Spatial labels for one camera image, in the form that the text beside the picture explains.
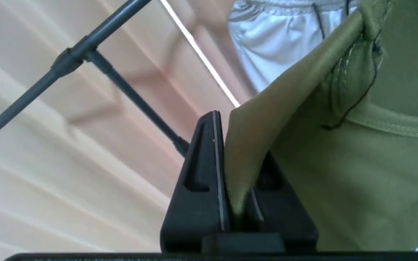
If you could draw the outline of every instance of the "white shorts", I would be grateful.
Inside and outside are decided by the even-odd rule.
[[[356,5],[348,0],[237,0],[229,32],[256,91],[319,45],[346,18],[346,7],[352,12]]]

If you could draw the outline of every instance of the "metal rod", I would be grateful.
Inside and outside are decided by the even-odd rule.
[[[114,33],[150,1],[128,0],[89,35],[81,39],[73,48],[63,51],[52,65],[51,70],[30,87],[14,104],[0,114],[0,130],[57,79],[80,67],[85,59],[86,53],[95,50],[101,42]]]
[[[189,144],[178,136],[169,125],[146,103],[140,95],[122,78],[107,59],[97,50],[86,54],[86,60],[93,62],[115,85],[173,142],[177,151],[185,157]]]

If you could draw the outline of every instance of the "olive green garment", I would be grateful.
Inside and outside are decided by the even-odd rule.
[[[366,93],[376,66],[369,95],[341,127],[321,128]],[[417,248],[418,1],[363,0],[231,113],[225,175],[235,215],[268,150],[316,223],[319,250]]]

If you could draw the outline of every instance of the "beige wall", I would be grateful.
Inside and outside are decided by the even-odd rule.
[[[234,0],[171,0],[217,81],[160,0],[99,50],[180,135],[251,90],[226,31]],[[0,112],[124,0],[0,0]],[[57,81],[0,132],[0,260],[22,251],[159,251],[183,158],[94,66]]]

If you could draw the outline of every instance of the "black metal pole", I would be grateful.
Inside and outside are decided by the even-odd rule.
[[[75,71],[83,63],[86,53],[95,50],[107,37],[134,16],[151,0],[128,0],[89,35],[71,49],[66,49],[54,61],[51,70],[30,87],[17,101],[0,114],[0,130],[57,79]]]
[[[93,62],[115,85],[173,142],[177,151],[185,157],[189,144],[178,136],[165,121],[132,89],[114,67],[97,50],[86,54],[86,61]]]

